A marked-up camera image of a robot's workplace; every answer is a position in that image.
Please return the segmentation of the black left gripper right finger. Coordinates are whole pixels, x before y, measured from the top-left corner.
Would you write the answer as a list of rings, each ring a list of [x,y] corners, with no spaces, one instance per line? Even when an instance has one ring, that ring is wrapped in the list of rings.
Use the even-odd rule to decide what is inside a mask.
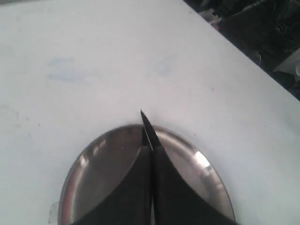
[[[235,225],[181,177],[163,147],[152,153],[152,193],[157,225]]]

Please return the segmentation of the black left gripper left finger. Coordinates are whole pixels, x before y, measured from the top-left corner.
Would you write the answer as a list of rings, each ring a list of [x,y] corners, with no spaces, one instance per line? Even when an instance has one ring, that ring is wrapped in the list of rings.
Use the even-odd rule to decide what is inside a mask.
[[[146,146],[85,151],[67,176],[67,223],[151,224],[151,154]]]

